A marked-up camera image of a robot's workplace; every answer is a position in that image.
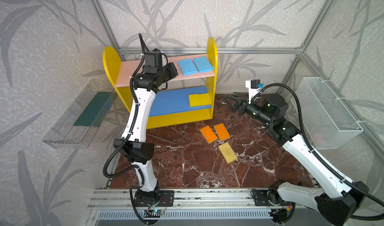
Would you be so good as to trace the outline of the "orange sponge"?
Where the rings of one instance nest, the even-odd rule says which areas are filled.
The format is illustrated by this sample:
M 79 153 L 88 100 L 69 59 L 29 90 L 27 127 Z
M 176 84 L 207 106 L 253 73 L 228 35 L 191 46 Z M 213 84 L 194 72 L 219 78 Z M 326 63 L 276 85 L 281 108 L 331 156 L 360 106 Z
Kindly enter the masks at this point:
M 215 129 L 220 141 L 227 140 L 231 137 L 228 130 L 226 129 L 226 127 L 223 123 L 215 125 L 214 129 Z
M 205 126 L 202 129 L 200 129 L 201 134 L 206 139 L 208 144 L 216 141 L 218 139 L 217 135 L 214 133 L 214 131 L 211 129 L 210 126 Z

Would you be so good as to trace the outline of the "blue sponge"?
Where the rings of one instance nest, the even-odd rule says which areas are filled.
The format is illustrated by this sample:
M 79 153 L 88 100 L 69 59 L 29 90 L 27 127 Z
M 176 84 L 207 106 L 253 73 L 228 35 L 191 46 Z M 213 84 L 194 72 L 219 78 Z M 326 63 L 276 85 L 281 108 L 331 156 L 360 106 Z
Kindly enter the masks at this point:
M 206 56 L 194 58 L 193 63 L 195 64 L 199 73 L 205 73 L 214 70 L 212 64 Z
M 178 61 L 178 65 L 183 73 L 183 76 L 198 73 L 198 70 L 191 59 L 180 60 Z

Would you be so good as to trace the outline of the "pale yellow sponge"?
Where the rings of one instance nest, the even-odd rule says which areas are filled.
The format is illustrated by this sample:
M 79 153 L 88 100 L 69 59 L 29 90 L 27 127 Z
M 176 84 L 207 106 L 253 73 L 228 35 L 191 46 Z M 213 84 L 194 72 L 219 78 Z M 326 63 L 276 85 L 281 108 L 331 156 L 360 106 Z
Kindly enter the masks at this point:
M 235 154 L 235 152 L 233 151 L 229 143 L 224 143 L 220 145 L 218 148 L 227 164 L 231 164 L 232 162 L 238 159 L 237 155 Z

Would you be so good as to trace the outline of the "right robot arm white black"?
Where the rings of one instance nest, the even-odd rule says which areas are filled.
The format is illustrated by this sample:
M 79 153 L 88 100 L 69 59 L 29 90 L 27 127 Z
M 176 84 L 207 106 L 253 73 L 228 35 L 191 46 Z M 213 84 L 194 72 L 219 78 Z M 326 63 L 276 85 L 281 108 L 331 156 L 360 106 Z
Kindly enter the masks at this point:
M 282 96 L 271 94 L 263 105 L 250 104 L 248 100 L 233 96 L 226 97 L 226 102 L 232 112 L 248 114 L 263 124 L 268 136 L 294 156 L 321 186 L 319 190 L 312 190 L 279 180 L 269 188 L 276 199 L 318 211 L 335 226 L 344 225 L 352 217 L 365 198 L 360 190 L 367 192 L 368 187 L 363 182 L 358 182 L 356 189 L 353 189 L 332 173 L 333 166 L 328 169 L 322 164 L 324 158 L 317 150 L 310 150 L 302 132 L 286 120 L 285 114 L 289 105 Z

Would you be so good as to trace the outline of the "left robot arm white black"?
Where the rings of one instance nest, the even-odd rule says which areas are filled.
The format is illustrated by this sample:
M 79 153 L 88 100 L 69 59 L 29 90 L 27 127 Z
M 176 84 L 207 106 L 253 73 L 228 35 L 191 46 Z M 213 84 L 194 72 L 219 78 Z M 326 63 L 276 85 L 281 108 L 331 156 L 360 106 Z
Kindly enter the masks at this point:
M 155 145 L 146 142 L 146 130 L 158 87 L 176 76 L 178 76 L 177 69 L 173 62 L 169 62 L 162 68 L 144 66 L 143 73 L 138 73 L 136 70 L 130 79 L 130 90 L 134 99 L 132 111 L 122 139 L 115 140 L 116 150 L 107 159 L 103 167 L 103 175 L 111 179 L 132 169 L 136 171 L 140 185 L 133 186 L 137 189 L 136 194 L 131 196 L 133 206 L 138 203 L 143 207 L 156 204 L 161 200 L 158 180 L 152 165 Z M 123 151 L 131 165 L 118 173 L 110 174 L 108 166 L 119 151 Z

